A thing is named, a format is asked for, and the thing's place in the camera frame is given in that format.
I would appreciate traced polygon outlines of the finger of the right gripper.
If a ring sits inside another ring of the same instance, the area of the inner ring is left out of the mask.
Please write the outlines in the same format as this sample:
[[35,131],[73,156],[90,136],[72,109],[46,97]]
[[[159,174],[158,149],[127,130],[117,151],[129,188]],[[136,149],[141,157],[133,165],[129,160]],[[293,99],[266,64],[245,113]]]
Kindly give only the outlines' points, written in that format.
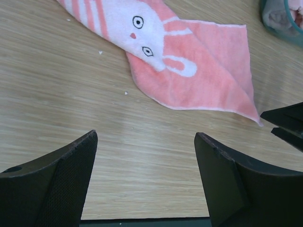
[[286,129],[303,128],[303,103],[297,103],[286,107],[264,111],[262,119]]
[[271,133],[279,137],[281,140],[285,141],[286,143],[290,144],[297,150],[299,151],[303,150],[303,139],[301,137],[298,137],[281,128],[273,128]]

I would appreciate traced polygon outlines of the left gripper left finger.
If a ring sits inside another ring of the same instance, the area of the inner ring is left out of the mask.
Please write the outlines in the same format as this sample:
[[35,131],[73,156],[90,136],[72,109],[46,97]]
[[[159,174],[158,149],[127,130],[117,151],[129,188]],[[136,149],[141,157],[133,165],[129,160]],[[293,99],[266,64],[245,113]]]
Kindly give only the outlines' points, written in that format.
[[0,174],[2,227],[77,227],[98,146],[91,130],[72,143]]

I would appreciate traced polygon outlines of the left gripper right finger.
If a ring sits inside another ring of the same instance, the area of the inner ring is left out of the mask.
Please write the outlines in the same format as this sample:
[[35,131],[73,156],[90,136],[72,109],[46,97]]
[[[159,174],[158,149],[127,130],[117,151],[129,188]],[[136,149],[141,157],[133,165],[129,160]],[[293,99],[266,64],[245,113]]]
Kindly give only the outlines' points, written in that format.
[[214,227],[300,227],[303,174],[195,135],[195,151]]

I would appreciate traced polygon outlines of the coral pink printed towel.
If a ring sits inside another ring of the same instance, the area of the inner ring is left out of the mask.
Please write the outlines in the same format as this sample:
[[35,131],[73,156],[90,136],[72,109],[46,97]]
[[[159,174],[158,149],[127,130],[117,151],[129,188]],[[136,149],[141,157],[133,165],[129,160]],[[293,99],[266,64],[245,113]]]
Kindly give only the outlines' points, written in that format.
[[86,28],[126,52],[137,87],[175,110],[257,123],[245,25],[180,19],[161,0],[62,0]]

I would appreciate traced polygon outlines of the light pink towel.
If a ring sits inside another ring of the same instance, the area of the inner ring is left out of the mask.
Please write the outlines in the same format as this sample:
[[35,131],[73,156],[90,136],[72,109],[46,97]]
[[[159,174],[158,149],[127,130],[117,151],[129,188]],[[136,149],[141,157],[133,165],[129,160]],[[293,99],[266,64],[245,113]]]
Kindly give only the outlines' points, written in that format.
[[296,25],[303,28],[303,0],[289,0],[288,6]]

